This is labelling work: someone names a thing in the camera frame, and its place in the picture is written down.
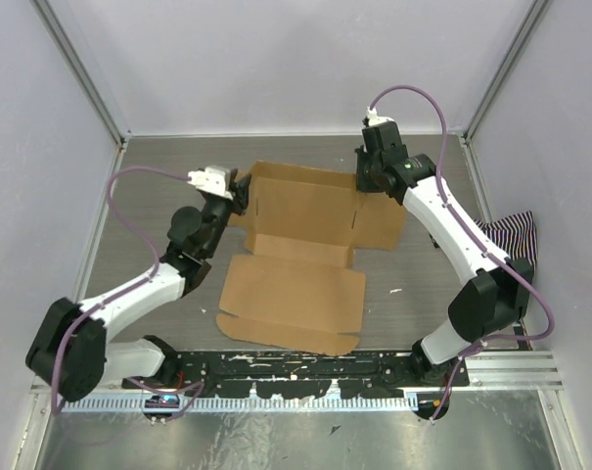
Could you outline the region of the brown cardboard box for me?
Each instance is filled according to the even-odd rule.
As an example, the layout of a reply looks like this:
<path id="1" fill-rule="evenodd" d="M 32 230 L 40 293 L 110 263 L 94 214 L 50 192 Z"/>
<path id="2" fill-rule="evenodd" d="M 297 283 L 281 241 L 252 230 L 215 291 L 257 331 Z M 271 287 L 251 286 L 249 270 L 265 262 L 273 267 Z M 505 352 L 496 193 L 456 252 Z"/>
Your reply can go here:
<path id="1" fill-rule="evenodd" d="M 359 344 L 366 275 L 357 249 L 391 251 L 406 210 L 362 193 L 352 173 L 258 161 L 250 201 L 230 223 L 246 231 L 232 256 L 216 324 L 227 337 L 338 356 Z"/>

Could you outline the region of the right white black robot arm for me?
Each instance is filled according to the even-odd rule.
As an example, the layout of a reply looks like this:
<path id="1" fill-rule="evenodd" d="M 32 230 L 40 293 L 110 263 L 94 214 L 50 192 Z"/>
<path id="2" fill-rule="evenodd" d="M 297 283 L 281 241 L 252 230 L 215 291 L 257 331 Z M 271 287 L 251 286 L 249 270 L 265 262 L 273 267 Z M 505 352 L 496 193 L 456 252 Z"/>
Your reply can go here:
<path id="1" fill-rule="evenodd" d="M 363 146 L 355 154 L 357 190 L 385 193 L 413 214 L 459 278 L 461 290 L 446 320 L 411 350 L 415 379 L 434 386 L 459 353 L 524 318 L 529 292 L 519 279 L 530 284 L 534 269 L 526 258 L 511 258 L 478 228 L 428 156 L 408 157 L 404 148 L 371 154 Z"/>

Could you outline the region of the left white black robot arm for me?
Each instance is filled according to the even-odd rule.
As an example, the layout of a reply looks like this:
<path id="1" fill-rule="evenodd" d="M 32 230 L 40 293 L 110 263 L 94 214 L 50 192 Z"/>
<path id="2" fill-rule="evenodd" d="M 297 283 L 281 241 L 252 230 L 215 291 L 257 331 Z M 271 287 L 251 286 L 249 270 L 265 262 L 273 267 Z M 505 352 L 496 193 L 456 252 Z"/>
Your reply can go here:
<path id="1" fill-rule="evenodd" d="M 104 382 L 143 379 L 160 389 L 178 384 L 180 359 L 164 340 L 146 336 L 118 343 L 115 337 L 202 284 L 231 216 L 247 210 L 251 177 L 209 165 L 182 180 L 205 203 L 201 209 L 185 206 L 174 213 L 167 247 L 152 252 L 147 271 L 105 294 L 78 302 L 60 298 L 48 308 L 25 364 L 50 386 L 54 407 L 81 400 Z"/>

